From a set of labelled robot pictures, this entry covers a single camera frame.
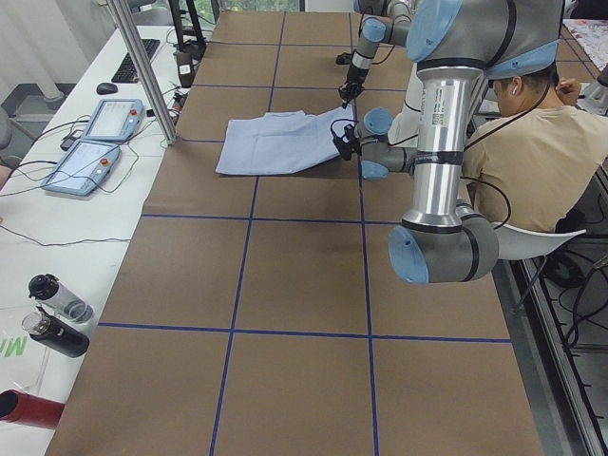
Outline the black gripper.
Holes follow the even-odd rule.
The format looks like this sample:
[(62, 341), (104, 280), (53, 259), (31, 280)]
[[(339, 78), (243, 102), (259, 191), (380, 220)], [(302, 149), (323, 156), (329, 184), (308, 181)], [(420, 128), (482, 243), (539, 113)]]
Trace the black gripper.
[(342, 135), (343, 140), (343, 155), (360, 155), (361, 154), (361, 142), (356, 134), (356, 126), (349, 124), (344, 127), (344, 133)]
[(364, 90), (364, 83), (367, 79), (369, 70), (358, 66), (350, 66), (347, 72), (347, 79), (338, 88), (338, 94), (342, 105), (348, 105), (355, 100)]

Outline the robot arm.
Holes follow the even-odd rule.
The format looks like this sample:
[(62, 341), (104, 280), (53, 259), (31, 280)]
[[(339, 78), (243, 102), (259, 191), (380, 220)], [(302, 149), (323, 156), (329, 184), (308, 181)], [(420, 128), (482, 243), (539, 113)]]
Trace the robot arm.
[(555, 60), (560, 1), (358, 1), (359, 40), (351, 54), (344, 103), (364, 89), (377, 49), (403, 47), (422, 84), (410, 139), (405, 119), (384, 108), (334, 134), (340, 156), (359, 155), (381, 174), (409, 171), (412, 204), (389, 236), (394, 272), (409, 283), (464, 282), (489, 273), (499, 256), (491, 223), (459, 197), (466, 129), (491, 80), (522, 76)]
[(346, 81), (338, 88), (342, 107), (355, 100), (364, 90), (364, 83), (381, 44), (404, 48), (413, 19), (414, 1), (355, 1), (361, 24), (358, 44), (350, 54)]

